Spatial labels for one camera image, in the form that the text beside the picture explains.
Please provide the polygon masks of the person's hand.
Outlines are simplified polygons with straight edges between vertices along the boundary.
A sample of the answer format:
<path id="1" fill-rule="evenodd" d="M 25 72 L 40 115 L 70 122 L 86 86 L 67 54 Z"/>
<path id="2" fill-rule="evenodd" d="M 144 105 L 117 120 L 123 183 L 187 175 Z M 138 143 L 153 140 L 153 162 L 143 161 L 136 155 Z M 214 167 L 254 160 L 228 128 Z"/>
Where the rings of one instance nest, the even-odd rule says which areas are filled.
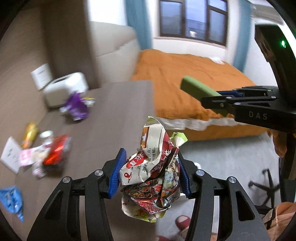
<path id="1" fill-rule="evenodd" d="M 276 130 L 270 130 L 276 154 L 283 158 L 287 153 L 287 134 Z"/>

